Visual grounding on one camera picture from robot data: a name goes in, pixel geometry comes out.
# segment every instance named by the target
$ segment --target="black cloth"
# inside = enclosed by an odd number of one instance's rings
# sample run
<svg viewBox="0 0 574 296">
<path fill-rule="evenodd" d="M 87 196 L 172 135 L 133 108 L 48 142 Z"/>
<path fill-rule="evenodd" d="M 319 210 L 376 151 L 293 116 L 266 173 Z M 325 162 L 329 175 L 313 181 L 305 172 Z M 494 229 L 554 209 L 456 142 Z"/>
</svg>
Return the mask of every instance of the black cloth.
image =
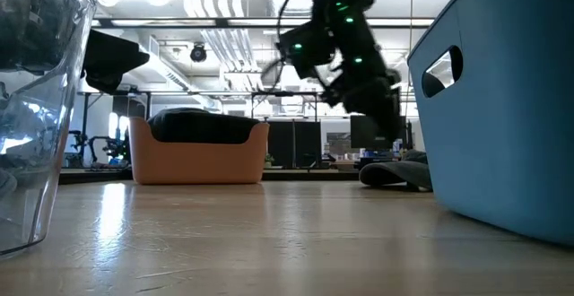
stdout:
<svg viewBox="0 0 574 296">
<path fill-rule="evenodd" d="M 408 151 L 401 161 L 369 164 L 362 168 L 359 180 L 372 187 L 406 182 L 412 186 L 432 189 L 426 152 Z"/>
<path fill-rule="evenodd" d="M 165 109 L 148 120 L 153 137 L 163 143 L 243 144 L 258 123 L 191 108 Z"/>
</svg>

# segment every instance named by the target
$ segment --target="desk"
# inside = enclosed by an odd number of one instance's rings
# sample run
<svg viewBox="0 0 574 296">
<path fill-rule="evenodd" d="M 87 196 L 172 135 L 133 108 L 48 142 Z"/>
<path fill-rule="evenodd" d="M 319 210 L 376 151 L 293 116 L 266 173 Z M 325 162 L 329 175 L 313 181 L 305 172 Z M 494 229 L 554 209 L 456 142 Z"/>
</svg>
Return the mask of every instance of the desk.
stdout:
<svg viewBox="0 0 574 296">
<path fill-rule="evenodd" d="M 356 182 L 59 188 L 3 296 L 572 295 L 574 254 Z"/>
</svg>

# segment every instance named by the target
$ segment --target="glass pitcher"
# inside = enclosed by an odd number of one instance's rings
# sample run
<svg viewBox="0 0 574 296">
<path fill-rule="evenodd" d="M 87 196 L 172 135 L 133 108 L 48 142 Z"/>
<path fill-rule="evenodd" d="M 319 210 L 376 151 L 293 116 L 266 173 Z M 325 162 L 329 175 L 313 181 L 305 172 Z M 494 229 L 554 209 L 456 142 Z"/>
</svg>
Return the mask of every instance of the glass pitcher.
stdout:
<svg viewBox="0 0 574 296">
<path fill-rule="evenodd" d="M 0 0 L 0 257 L 46 238 L 95 0 Z"/>
</svg>

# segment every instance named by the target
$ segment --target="wooden table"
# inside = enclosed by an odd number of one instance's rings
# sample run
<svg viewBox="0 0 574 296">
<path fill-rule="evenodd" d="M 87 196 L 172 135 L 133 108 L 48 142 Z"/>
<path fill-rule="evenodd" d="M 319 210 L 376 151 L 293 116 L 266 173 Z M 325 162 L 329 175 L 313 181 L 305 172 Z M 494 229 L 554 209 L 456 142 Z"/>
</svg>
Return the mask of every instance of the wooden table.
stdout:
<svg viewBox="0 0 574 296">
<path fill-rule="evenodd" d="M 573 295 L 571 249 L 355 182 L 60 188 L 0 295 Z"/>
</svg>

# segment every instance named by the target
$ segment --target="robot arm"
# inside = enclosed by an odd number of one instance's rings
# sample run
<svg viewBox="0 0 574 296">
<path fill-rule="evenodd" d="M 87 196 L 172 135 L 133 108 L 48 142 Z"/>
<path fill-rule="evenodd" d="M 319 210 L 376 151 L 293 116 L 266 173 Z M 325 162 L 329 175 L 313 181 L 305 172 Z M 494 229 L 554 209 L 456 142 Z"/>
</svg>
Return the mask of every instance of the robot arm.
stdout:
<svg viewBox="0 0 574 296">
<path fill-rule="evenodd" d="M 311 21 L 279 38 L 284 61 L 300 78 L 318 77 L 315 66 L 328 64 L 338 49 L 341 74 L 325 88 L 323 100 L 343 103 L 348 112 L 373 118 L 389 141 L 401 129 L 400 82 L 397 71 L 387 69 L 364 11 L 374 0 L 313 0 Z"/>
</svg>

